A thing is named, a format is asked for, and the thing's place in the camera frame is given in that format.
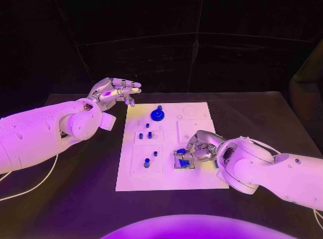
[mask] robotic hand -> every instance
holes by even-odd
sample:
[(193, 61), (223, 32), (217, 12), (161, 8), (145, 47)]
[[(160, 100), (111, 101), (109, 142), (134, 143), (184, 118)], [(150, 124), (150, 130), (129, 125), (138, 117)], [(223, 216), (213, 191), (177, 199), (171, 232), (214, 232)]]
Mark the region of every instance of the robotic hand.
[(134, 106), (129, 94), (141, 84), (102, 79), (86, 98), (17, 113), (0, 120), (0, 174), (30, 167), (86, 140), (99, 128), (111, 130), (115, 117), (103, 111), (116, 101)]
[(226, 140), (199, 130), (174, 156), (190, 162), (216, 160), (216, 176), (239, 192), (253, 194), (261, 185), (282, 200), (323, 211), (323, 159), (275, 150), (272, 156), (255, 143), (274, 150), (248, 137)]

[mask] white platform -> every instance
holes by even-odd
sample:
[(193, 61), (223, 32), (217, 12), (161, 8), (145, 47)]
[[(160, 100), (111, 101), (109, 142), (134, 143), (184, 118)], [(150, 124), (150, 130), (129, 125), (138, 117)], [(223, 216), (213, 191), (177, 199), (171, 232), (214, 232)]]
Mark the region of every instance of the white platform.
[[(164, 119), (152, 121), (151, 111), (158, 105)], [(196, 162), (194, 169), (174, 169), (173, 151), (186, 147), (199, 129), (214, 132), (206, 102), (128, 106), (116, 191), (227, 188), (216, 177), (212, 161)], [(144, 168), (145, 158), (151, 161), (148, 168)]]

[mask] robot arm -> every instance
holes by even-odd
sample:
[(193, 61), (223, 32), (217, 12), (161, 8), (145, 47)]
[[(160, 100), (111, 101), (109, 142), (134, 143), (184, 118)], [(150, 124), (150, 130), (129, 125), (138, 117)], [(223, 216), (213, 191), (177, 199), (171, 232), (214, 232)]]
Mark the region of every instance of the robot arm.
[(103, 111), (115, 101), (134, 106), (129, 94), (139, 83), (105, 78), (76, 101), (17, 113), (0, 120), (0, 174), (30, 167), (86, 140), (99, 128), (111, 130), (115, 117)]
[(323, 211), (323, 159), (285, 153), (272, 156), (249, 138), (225, 140), (201, 130), (190, 139), (186, 150), (177, 158), (216, 159), (217, 178), (242, 193), (253, 194), (261, 185), (282, 200)]

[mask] white pegboard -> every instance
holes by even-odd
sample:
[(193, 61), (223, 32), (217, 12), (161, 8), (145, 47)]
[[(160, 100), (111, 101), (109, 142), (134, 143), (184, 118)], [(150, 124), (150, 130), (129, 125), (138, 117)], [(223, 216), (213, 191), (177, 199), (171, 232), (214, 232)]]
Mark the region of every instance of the white pegboard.
[[(151, 111), (158, 105), (164, 119), (152, 121)], [(173, 151), (186, 147), (199, 129), (214, 132), (206, 102), (128, 106), (116, 191), (227, 188), (216, 177), (212, 161), (196, 162), (194, 169), (174, 169)], [(144, 168), (145, 158), (151, 160), (148, 168)]]

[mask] table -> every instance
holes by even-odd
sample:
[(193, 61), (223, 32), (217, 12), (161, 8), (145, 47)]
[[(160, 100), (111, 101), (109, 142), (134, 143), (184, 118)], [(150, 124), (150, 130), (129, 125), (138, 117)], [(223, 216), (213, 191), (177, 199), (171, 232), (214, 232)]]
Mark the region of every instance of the table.
[[(86, 95), (48, 96), (46, 104)], [(137, 94), (135, 103), (207, 102), (216, 133), (249, 136), (278, 151), (321, 157), (278, 92)], [(28, 194), (0, 202), (0, 238), (99, 238), (122, 226), (165, 215), (203, 214), (262, 225), (297, 238), (323, 238), (311, 209), (282, 201), (265, 188), (253, 195), (230, 189), (115, 192), (126, 106), (106, 111), (112, 131), (59, 154), (54, 171)], [(0, 198), (30, 189), (53, 159), (0, 182)]]

